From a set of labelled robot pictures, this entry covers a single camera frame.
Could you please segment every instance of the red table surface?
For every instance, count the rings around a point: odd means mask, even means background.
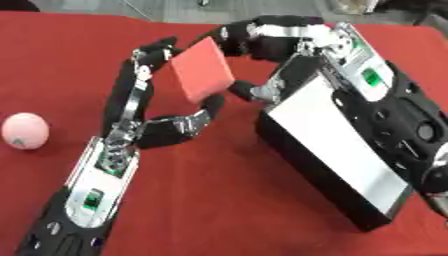
[[[185,46],[213,27],[0,14],[0,120],[29,111],[51,125],[50,140],[38,151],[0,143],[0,255],[13,254],[99,131],[105,98],[130,51],[171,35]],[[447,42],[438,32],[401,25],[358,28],[448,109]],[[274,67],[247,58],[231,59],[230,66],[237,78],[256,83]],[[159,74],[149,115],[183,109],[168,74]],[[103,255],[448,255],[448,229],[417,196],[393,224],[358,232],[256,135],[260,105],[225,95],[219,118],[196,140],[142,153]]]

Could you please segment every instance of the pink ball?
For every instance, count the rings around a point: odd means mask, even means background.
[[[49,133],[47,122],[33,113],[12,115],[2,126],[3,139],[16,149],[37,149],[45,144]]]

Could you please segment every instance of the red foam cube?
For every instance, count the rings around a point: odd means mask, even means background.
[[[192,103],[226,90],[235,81],[223,53],[210,37],[173,58],[171,65]]]

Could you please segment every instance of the robotic hand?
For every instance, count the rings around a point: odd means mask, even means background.
[[[176,38],[133,51],[106,103],[101,136],[93,137],[62,189],[47,203],[16,251],[20,256],[99,255],[136,171],[139,149],[192,139],[216,116],[224,100],[207,98],[190,116],[144,121],[152,75],[179,54]]]
[[[330,27],[319,17],[298,16],[260,16],[253,20],[245,20],[218,27],[204,34],[198,40],[210,36],[221,47],[225,56],[242,56],[249,54],[255,60],[267,60],[283,63],[283,67],[294,54],[303,56],[300,72],[290,73],[291,79],[300,80],[317,67],[316,56],[321,48],[337,38],[329,33]],[[246,100],[262,100],[267,103],[278,103],[294,88],[286,84],[269,80],[263,86],[255,86],[247,81],[236,81],[230,91]]]
[[[327,26],[313,17],[261,16],[204,36],[211,36],[226,56],[250,54],[280,63],[265,85],[237,81],[230,87],[247,101],[278,104],[311,75],[323,75],[334,88],[335,104],[369,146],[448,219],[448,119],[353,26]]]

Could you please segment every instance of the cable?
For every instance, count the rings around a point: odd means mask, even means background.
[[[120,0],[120,2],[123,5],[126,5],[128,7],[130,7],[131,9],[133,9],[134,11],[136,11],[138,14],[140,14],[141,16],[145,17],[148,21],[153,21],[153,19],[145,14],[143,11],[141,11],[139,8],[135,7],[131,2],[129,2],[128,0]]]

